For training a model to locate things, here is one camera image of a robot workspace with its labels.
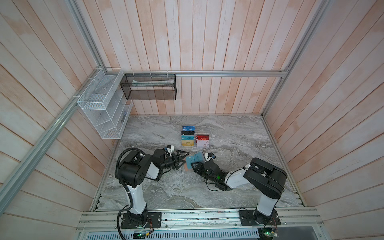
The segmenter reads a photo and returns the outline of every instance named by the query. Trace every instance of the wire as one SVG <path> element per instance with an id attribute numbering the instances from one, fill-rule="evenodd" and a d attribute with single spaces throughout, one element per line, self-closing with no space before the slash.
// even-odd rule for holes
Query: wire
<path id="1" fill-rule="evenodd" d="M 213 192 L 216 192 L 216 191 L 220 191 L 221 189 L 217 189 L 217 190 L 212 190 L 212 189 L 210 189 L 209 187 L 208 187 L 208 184 L 215 184 L 214 182 L 212 182 L 212 183 L 207 183 L 207 179 L 206 178 L 204 178 L 204 182 L 205 182 L 205 184 L 207 185 L 207 188 L 209 189 L 209 190 L 211 190 L 211 191 L 213 191 Z"/>
<path id="2" fill-rule="evenodd" d="M 265 226 L 266 226 L 266 224 L 264 225 L 264 227 L 263 227 L 263 229 L 262 229 L 262 238 L 261 238 L 261 240 L 263 240 L 263 235 L 264 235 L 264 229 L 265 229 Z"/>
<path id="3" fill-rule="evenodd" d="M 274 180 L 271 177 L 269 179 L 271 179 L 271 180 L 275 181 L 277 184 L 279 184 L 279 186 L 283 189 L 283 191 L 281 193 L 283 193 L 285 191 L 284 187 L 278 181 Z"/>
<path id="4" fill-rule="evenodd" d="M 120 235 L 120 237 L 121 237 L 122 240 L 127 240 L 127 239 L 126 239 L 126 238 L 123 236 L 123 234 L 121 233 L 121 229 L 120 229 L 120 215 L 121 215 L 121 212 L 129 211 L 129 210 L 131 209 L 131 207 L 128 207 L 129 205 L 130 205 L 130 203 L 127 204 L 127 205 L 125 205 L 125 206 L 118 212 L 118 218 L 117 218 L 118 232 L 119 232 L 119 235 Z"/>
<path id="5" fill-rule="evenodd" d="M 246 208 L 244 208 L 244 207 L 241 207 L 241 208 L 239 209 L 239 211 L 240 211 L 241 209 L 244 209 L 244 210 L 246 210 L 246 211 L 247 211 L 247 214 L 246 214 L 246 215 L 248 215 L 248 216 L 249 216 L 249 211 L 248 211 Z M 252 217 L 251 217 L 251 218 L 248 218 L 248 217 L 245 217 L 245 216 L 243 216 L 242 214 L 241 214 L 241 216 L 242 216 L 243 218 L 245 218 L 247 221 L 253 220 L 253 219 L 252 219 Z"/>
<path id="6" fill-rule="evenodd" d="M 271 218 L 274 222 L 275 222 L 275 229 L 276 229 L 276 233 L 277 233 L 277 235 L 279 235 L 279 230 L 277 230 L 277 224 L 276 224 L 276 221 L 273 219 L 273 218 Z"/>

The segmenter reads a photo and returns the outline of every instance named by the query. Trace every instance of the black cable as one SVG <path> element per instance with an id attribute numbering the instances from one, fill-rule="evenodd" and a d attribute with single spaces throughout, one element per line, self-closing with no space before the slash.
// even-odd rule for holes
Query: black cable
<path id="1" fill-rule="evenodd" d="M 126 238 L 123 236 L 123 234 L 121 233 L 121 229 L 120 229 L 120 215 L 121 215 L 122 212 L 129 211 L 129 210 L 131 209 L 131 207 L 128 207 L 129 205 L 130 205 L 130 203 L 127 204 L 127 205 L 125 205 L 125 206 L 118 212 L 118 218 L 117 218 L 118 232 L 119 232 L 119 235 L 120 235 L 120 237 L 121 237 L 122 240 L 127 240 L 127 239 L 126 239 Z"/>
<path id="2" fill-rule="evenodd" d="M 269 178 L 269 179 L 272 179 L 273 181 L 275 181 L 277 184 L 279 184 L 279 186 L 283 189 L 283 191 L 281 193 L 283 193 L 285 191 L 284 187 L 276 180 L 274 180 L 273 178 Z"/>
<path id="3" fill-rule="evenodd" d="M 132 151 L 132 150 L 138 151 L 139 153 L 145 155 L 145 153 L 141 149 L 138 149 L 138 148 L 135 148 L 135 147 L 131 147 L 131 148 L 127 148 L 124 151 L 122 151 L 121 154 L 119 155 L 117 161 L 116 161 L 116 175 L 117 175 L 117 178 L 119 180 L 119 183 L 123 186 L 124 190 L 127 192 L 127 195 L 128 195 L 128 198 L 129 198 L 129 204 L 124 206 L 119 211 L 118 218 L 117 218 L 118 232 L 119 232 L 119 235 L 120 235 L 122 240 L 126 240 L 126 238 L 124 238 L 124 236 L 122 235 L 121 230 L 120 230 L 120 215 L 121 215 L 121 212 L 129 211 L 133 207 L 133 199 L 132 199 L 132 195 L 131 195 L 127 185 L 125 184 L 125 182 L 123 181 L 123 179 L 121 177 L 121 174 L 120 174 L 120 171 L 119 171 L 119 167 L 120 167 L 121 158 L 124 156 L 124 154 L 126 154 L 127 152 Z"/>
<path id="4" fill-rule="evenodd" d="M 247 211 L 247 215 L 249 216 L 249 211 L 248 211 L 246 208 L 241 207 L 241 208 L 239 209 L 239 211 L 240 211 L 241 209 L 246 210 L 246 211 Z M 240 215 L 241 215 L 243 218 L 245 218 L 247 221 L 254 220 L 252 217 L 251 217 L 251 218 L 248 218 L 248 217 L 243 216 L 242 214 L 240 214 Z"/>
<path id="5" fill-rule="evenodd" d="M 204 178 L 204 180 L 205 180 L 205 184 L 207 185 L 207 188 L 209 189 L 209 190 L 211 190 L 211 191 L 213 191 L 213 192 L 216 192 L 216 191 L 220 191 L 221 189 L 217 189 L 217 190 L 212 190 L 212 189 L 210 189 L 209 187 L 208 187 L 208 184 L 215 184 L 214 182 L 212 182 L 212 183 L 207 183 L 207 179 L 206 178 Z"/>

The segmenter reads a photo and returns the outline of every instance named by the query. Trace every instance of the metal grate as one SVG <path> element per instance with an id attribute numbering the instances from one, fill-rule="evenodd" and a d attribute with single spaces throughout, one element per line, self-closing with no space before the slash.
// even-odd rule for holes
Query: metal grate
<path id="1" fill-rule="evenodd" d="M 138 231 L 122 232 L 126 239 L 133 239 L 133 233 Z M 242 229 L 206 229 L 206 230 L 155 230 L 143 239 L 255 239 L 259 238 L 257 228 Z M 118 232 L 90 232 L 86 240 L 118 240 L 121 239 Z"/>

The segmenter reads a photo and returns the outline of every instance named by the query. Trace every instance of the marble tabletop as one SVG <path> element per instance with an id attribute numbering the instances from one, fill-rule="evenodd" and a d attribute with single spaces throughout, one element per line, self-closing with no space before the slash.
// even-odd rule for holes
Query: marble tabletop
<path id="1" fill-rule="evenodd" d="M 210 147 L 203 152 L 213 152 L 215 163 L 223 171 L 237 170 L 258 157 L 282 168 L 271 140 L 258 115 L 204 115 L 204 116 L 130 116 L 121 143 L 110 169 L 98 204 L 98 210 L 117 210 L 128 204 L 123 187 L 114 177 L 117 156 L 126 148 L 137 147 L 145 153 L 174 145 L 175 149 L 201 151 L 181 146 L 182 126 L 203 127 L 210 133 Z M 261 193 L 251 184 L 232 191 L 212 192 L 203 178 L 184 167 L 165 173 L 160 181 L 145 179 L 144 199 L 148 209 L 237 208 L 255 207 Z M 291 186 L 286 181 L 285 191 L 276 206 L 298 206 Z"/>

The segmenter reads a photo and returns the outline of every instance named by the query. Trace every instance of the aluminum frame rail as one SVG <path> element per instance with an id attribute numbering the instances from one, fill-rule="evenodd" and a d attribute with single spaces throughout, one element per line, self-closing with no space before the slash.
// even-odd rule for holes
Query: aluminum frame rail
<path id="1" fill-rule="evenodd" d="M 176 77 L 284 77 L 283 70 L 255 70 L 255 71 L 123 71 L 130 74 L 175 74 Z"/>
<path id="2" fill-rule="evenodd" d="M 324 226 L 315 207 L 277 207 L 275 209 L 281 221 L 278 227 Z M 162 212 L 161 228 L 158 230 L 249 228 L 249 226 L 241 226 L 238 211 L 238 208 L 149 210 L 149 212 Z M 116 231 L 117 213 L 117 211 L 84 212 L 76 232 Z"/>
<path id="3" fill-rule="evenodd" d="M 270 98 L 268 99 L 267 104 L 265 105 L 264 111 L 262 112 L 262 116 L 266 116 L 268 114 L 268 111 L 271 109 L 275 99 L 277 98 L 277 95 L 283 88 L 286 80 L 289 78 L 289 75 L 292 72 L 292 70 L 295 68 L 295 65 L 297 64 L 298 60 L 303 55 L 305 49 L 307 48 L 309 42 L 311 41 L 313 35 L 315 34 L 321 21 L 324 19 L 326 12 L 331 7 L 333 2 L 334 0 L 321 1 L 319 8 L 317 9 L 315 15 L 313 16 L 310 25 L 305 31 L 303 38 L 301 39 L 294 55 L 292 56 L 292 59 L 289 61 L 287 65 L 286 75 L 276 85 L 274 91 L 272 92 Z"/>

